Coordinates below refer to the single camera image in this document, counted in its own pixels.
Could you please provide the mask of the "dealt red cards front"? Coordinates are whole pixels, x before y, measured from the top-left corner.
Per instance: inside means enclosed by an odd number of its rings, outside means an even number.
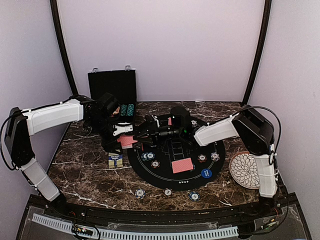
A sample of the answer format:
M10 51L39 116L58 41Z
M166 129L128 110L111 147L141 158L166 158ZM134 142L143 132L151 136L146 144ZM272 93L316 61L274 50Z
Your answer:
M172 172L174 174L191 171L194 169L194 165L190 157L180 159L180 160L175 160L171 163L171 165L172 165Z

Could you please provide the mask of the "blue white chip mat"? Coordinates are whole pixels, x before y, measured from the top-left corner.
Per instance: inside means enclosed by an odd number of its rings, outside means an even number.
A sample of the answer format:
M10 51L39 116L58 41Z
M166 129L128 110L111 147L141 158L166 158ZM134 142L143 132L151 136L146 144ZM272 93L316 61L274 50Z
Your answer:
M220 160L220 155L217 152L212 152L210 158L212 161L217 162Z

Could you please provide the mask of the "red white chip stack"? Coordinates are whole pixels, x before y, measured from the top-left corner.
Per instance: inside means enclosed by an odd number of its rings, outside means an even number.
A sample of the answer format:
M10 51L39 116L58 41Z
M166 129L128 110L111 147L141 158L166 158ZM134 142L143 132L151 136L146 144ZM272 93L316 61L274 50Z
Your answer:
M166 189L164 189L163 194L166 197L169 197L169 196L171 196L173 194L173 191L170 188L166 188Z

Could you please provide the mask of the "blue green chip stack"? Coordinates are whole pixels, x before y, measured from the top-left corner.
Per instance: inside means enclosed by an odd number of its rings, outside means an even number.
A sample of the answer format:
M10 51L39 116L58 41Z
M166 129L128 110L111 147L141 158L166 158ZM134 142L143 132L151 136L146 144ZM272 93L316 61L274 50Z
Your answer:
M201 196L197 191L190 191L188 197L192 202L198 202L201 199Z

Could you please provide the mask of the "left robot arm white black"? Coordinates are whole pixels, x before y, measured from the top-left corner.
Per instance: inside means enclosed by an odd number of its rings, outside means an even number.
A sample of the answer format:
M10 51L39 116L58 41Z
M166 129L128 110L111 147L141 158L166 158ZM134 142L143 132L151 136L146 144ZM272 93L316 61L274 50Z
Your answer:
M36 108L12 108L1 126L1 130L5 131L4 143L13 163L9 169L20 170L31 186L52 202L51 210L58 217L67 218L71 208L62 200L64 195L37 161L30 137L66 123L86 121L103 140L114 143L116 120L112 115L119 108L118 100L109 93L98 100L77 94L59 103Z

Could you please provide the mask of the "red playing card deck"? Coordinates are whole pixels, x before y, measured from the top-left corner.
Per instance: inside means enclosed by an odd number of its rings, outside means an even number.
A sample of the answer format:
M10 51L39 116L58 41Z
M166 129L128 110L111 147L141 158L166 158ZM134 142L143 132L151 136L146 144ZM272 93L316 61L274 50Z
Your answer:
M132 135L121 135L117 142L120 143L122 149L130 149L138 141L134 140Z

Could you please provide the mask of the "blue small blind button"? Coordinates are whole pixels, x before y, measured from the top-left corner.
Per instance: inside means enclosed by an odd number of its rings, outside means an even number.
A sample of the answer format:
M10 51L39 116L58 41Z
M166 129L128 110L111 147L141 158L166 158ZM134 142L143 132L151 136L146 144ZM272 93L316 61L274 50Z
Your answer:
M204 169L201 170L201 176L204 179L210 179L213 176L213 173L212 173L212 171L210 169L204 168Z

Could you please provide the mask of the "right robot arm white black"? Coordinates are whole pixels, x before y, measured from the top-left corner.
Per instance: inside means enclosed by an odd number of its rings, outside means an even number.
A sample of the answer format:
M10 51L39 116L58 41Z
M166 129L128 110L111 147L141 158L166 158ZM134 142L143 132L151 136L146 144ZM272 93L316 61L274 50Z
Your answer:
M266 217L275 208L277 192L274 158L279 139L274 126L258 107L249 105L228 117L205 123L182 106L169 114L147 115L136 129L128 151L135 172L151 185L190 190L205 185L222 170L226 150L223 141L240 138L255 160L259 195L255 213Z

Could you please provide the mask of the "blue white chip stack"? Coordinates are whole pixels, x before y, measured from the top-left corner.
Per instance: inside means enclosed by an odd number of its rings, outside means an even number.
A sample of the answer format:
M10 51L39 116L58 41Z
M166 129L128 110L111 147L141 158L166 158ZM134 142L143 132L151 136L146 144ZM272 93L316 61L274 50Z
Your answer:
M143 199L146 196L146 192L142 188L138 188L134 194L137 199Z

